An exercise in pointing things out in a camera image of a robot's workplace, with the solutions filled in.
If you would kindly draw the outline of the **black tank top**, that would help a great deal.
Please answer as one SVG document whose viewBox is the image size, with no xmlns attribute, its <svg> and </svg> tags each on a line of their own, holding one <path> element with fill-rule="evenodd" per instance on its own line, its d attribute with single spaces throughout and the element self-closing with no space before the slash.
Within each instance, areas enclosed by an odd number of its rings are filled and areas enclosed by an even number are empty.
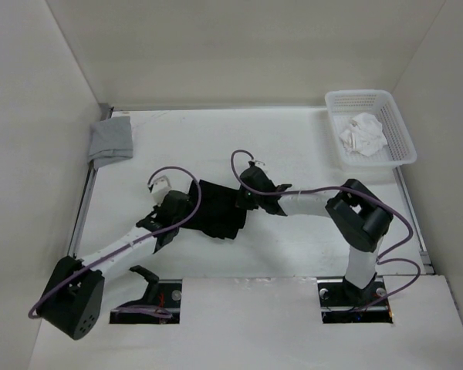
<svg viewBox="0 0 463 370">
<path fill-rule="evenodd" d="M 239 208 L 238 190 L 199 180 L 201 203 L 196 214 L 181 226 L 218 239 L 234 240 L 244 228 L 247 210 Z"/>
</svg>

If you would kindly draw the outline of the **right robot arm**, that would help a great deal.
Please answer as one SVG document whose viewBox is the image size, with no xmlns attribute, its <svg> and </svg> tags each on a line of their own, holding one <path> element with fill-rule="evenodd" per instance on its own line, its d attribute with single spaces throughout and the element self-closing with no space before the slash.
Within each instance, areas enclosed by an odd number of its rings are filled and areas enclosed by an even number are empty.
<svg viewBox="0 0 463 370">
<path fill-rule="evenodd" d="M 265 171 L 253 162 L 239 175 L 237 206 L 246 210 L 263 209 L 276 216 L 307 215 L 328 217 L 349 244 L 349 260 L 343 277 L 342 293 L 352 305 L 364 305 L 373 297 L 370 290 L 376 277 L 380 244 L 394 215 L 372 203 L 375 197 L 359 180 L 349 179 L 348 189 L 304 194 L 297 190 L 286 195 L 289 184 L 276 186 Z"/>
</svg>

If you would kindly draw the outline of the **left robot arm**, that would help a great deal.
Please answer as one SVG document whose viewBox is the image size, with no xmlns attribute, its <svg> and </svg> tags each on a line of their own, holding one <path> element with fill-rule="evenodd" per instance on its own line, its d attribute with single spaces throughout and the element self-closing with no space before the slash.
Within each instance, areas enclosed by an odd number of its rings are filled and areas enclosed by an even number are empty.
<svg viewBox="0 0 463 370">
<path fill-rule="evenodd" d="M 61 258 L 30 317 L 46 320 L 73 340 L 85 337 L 100 316 L 105 284 L 173 241 L 195 204 L 186 193 L 171 190 L 111 245 L 80 259 Z"/>
</svg>

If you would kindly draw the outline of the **folded grey tank top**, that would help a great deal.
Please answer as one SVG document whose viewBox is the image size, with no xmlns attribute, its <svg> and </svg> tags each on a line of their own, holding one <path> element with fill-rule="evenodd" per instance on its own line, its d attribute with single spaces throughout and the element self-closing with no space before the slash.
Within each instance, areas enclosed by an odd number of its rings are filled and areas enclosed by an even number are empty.
<svg viewBox="0 0 463 370">
<path fill-rule="evenodd" d="M 112 117 L 90 126 L 88 162 L 95 170 L 132 158 L 133 136 L 129 116 Z"/>
</svg>

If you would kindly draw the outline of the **white crumpled tank top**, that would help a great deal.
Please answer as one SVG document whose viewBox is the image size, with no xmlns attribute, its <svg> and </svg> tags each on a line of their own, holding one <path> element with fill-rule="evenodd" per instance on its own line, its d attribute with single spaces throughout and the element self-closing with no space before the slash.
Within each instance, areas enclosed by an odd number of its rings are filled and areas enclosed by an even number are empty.
<svg viewBox="0 0 463 370">
<path fill-rule="evenodd" d="M 373 156 L 388 145 L 382 123 L 370 113 L 350 118 L 339 138 L 345 151 L 365 157 Z"/>
</svg>

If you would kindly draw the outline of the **white plastic basket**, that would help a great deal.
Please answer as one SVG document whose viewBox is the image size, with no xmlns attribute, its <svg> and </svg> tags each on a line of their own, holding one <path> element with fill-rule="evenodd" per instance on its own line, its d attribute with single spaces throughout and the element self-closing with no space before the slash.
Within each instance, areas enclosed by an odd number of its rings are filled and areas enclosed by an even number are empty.
<svg viewBox="0 0 463 370">
<path fill-rule="evenodd" d="M 393 96 L 380 89 L 331 91 L 325 103 L 340 165 L 352 172 L 412 164 L 416 149 Z"/>
</svg>

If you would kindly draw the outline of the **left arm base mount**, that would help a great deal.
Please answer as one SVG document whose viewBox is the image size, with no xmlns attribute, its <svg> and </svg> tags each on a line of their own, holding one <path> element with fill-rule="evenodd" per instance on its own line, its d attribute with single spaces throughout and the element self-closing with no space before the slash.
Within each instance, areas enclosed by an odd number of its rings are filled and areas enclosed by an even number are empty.
<svg viewBox="0 0 463 370">
<path fill-rule="evenodd" d="M 181 319 L 182 280 L 161 280 L 145 267 L 136 265 L 130 272 L 146 282 L 141 298 L 127 301 L 110 310 L 111 325 L 175 325 Z"/>
</svg>

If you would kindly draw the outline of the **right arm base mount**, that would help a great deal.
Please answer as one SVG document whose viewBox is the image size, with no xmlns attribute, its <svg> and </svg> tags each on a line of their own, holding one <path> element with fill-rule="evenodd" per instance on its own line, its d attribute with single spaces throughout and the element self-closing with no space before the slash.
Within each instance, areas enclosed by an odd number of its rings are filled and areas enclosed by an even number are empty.
<svg viewBox="0 0 463 370">
<path fill-rule="evenodd" d="M 323 324 L 393 323 L 387 298 L 368 307 L 387 293 L 382 278 L 377 277 L 363 293 L 350 291 L 342 279 L 318 280 L 317 290 Z"/>
</svg>

